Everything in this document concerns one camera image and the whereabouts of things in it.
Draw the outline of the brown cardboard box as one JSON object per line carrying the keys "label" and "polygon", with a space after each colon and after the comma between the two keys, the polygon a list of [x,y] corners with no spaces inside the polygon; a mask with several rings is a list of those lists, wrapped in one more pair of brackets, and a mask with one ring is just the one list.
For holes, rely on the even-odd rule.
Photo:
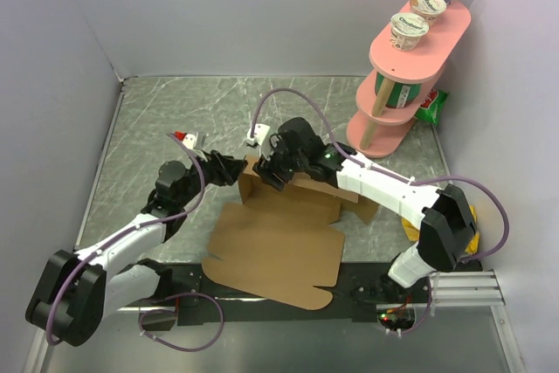
{"label": "brown cardboard box", "polygon": [[204,274],[219,285],[293,307],[326,307],[345,241],[333,224],[343,211],[369,224],[377,203],[302,173],[277,191],[253,171],[257,158],[245,159],[241,200],[224,204],[202,261]]}

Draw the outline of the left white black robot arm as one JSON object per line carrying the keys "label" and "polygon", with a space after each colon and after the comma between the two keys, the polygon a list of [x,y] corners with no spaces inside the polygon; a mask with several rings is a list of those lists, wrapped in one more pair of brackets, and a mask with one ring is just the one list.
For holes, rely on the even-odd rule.
{"label": "left white black robot arm", "polygon": [[164,163],[146,205],[126,226],[78,252],[59,250],[46,262],[25,311],[51,345],[77,347],[103,318],[136,300],[162,305],[173,294],[171,271],[141,255],[172,238],[197,208],[206,186],[233,185],[246,160],[216,150],[196,154],[192,163]]}

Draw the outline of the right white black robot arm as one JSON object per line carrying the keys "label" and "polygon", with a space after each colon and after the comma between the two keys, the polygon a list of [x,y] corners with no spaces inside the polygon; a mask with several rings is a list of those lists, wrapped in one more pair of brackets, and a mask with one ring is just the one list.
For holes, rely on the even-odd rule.
{"label": "right white black robot arm", "polygon": [[259,149],[253,169],[274,189],[283,190],[295,174],[304,173],[368,198],[418,229],[418,241],[399,253],[374,281],[376,301],[399,302],[429,274],[452,272],[477,231],[460,188],[418,185],[347,145],[325,143],[302,117],[292,118],[277,130],[255,124],[247,132],[246,143]]}

